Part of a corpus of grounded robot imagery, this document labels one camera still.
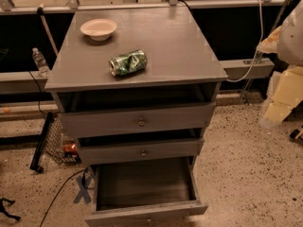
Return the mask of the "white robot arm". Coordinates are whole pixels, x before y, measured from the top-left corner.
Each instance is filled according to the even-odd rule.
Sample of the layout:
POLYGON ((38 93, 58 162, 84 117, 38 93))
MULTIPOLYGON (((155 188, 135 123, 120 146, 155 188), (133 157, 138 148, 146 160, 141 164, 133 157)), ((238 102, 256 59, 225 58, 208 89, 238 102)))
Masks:
POLYGON ((282 73, 274 72, 268 100, 260 119, 264 128, 279 125, 303 101, 303 0, 257 47, 264 54, 276 53, 289 64, 282 73))

